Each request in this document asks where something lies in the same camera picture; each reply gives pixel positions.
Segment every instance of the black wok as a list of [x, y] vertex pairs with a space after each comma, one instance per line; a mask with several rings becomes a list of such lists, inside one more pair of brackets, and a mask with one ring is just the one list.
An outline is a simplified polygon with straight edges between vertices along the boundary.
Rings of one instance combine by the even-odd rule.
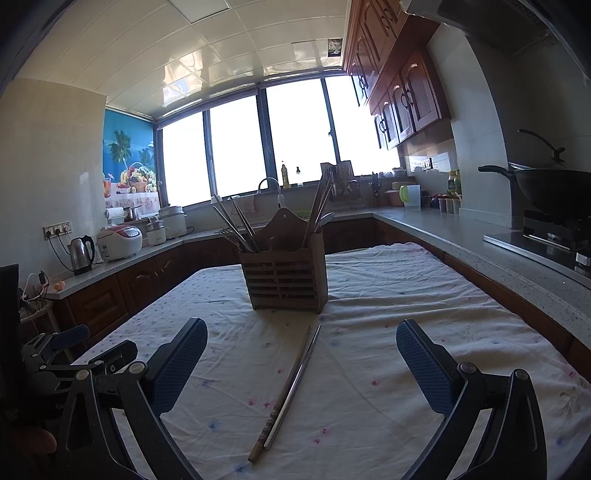
[[591, 172], [529, 168], [507, 170], [496, 165], [478, 171], [500, 173], [517, 185], [529, 201], [542, 212], [564, 220], [591, 215]]

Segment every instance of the granite countertop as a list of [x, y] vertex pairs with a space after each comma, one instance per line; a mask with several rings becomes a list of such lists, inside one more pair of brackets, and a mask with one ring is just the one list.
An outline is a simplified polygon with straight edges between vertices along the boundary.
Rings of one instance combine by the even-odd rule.
[[[409, 210], [404, 207], [343, 210], [336, 212], [333, 221], [357, 218], [381, 220], [440, 248], [514, 291], [591, 348], [589, 289], [544, 265], [483, 240], [484, 234], [507, 233], [511, 232], [510, 229], [435, 209]], [[169, 240], [157, 247], [143, 248], [131, 258], [96, 265], [88, 273], [66, 279], [66, 288], [62, 291], [50, 287], [47, 298], [61, 300], [166, 250], [219, 236], [217, 230], [208, 230]]]

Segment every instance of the gas stove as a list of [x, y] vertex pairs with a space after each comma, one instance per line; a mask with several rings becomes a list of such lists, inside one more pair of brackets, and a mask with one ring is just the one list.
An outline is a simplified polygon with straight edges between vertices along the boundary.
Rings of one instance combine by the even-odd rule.
[[559, 220], [541, 212], [525, 211], [522, 232], [485, 235], [484, 240], [591, 289], [591, 219]]

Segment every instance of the window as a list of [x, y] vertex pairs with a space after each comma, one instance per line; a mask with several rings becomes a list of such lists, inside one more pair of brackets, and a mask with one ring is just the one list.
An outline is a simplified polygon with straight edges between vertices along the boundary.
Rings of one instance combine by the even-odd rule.
[[390, 171], [400, 166], [396, 151], [380, 148], [369, 107], [357, 104], [349, 76], [328, 77], [330, 107], [341, 160], [350, 160], [355, 175]]
[[210, 112], [218, 195], [226, 197], [256, 190], [267, 176], [256, 97], [224, 103]]
[[170, 205], [192, 205], [211, 198], [203, 135], [196, 113], [162, 130], [164, 175]]
[[[374, 119], [367, 106], [358, 107], [350, 77], [324, 81], [340, 159], [350, 160], [356, 175], [400, 166], [396, 151], [379, 147]], [[163, 128], [165, 188], [172, 205], [205, 202], [212, 192], [222, 197], [251, 192], [266, 177], [282, 183], [283, 164], [291, 184], [315, 181], [321, 163], [336, 163], [323, 81], [300, 80], [261, 92], [260, 102], [256, 95], [232, 100]]]
[[[290, 183], [320, 180], [320, 164], [336, 162], [320, 80], [270, 87], [267, 100], [280, 183], [282, 164], [287, 167]], [[296, 175], [297, 167], [301, 173]]]

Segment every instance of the power outlet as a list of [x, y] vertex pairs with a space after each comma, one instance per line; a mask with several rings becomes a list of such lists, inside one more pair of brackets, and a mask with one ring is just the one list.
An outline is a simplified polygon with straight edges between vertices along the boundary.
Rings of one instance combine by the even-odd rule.
[[55, 225], [43, 227], [43, 237], [45, 240], [48, 240], [51, 237], [64, 235], [66, 233], [70, 233], [71, 231], [72, 222], [68, 220], [67, 222], [56, 223]]

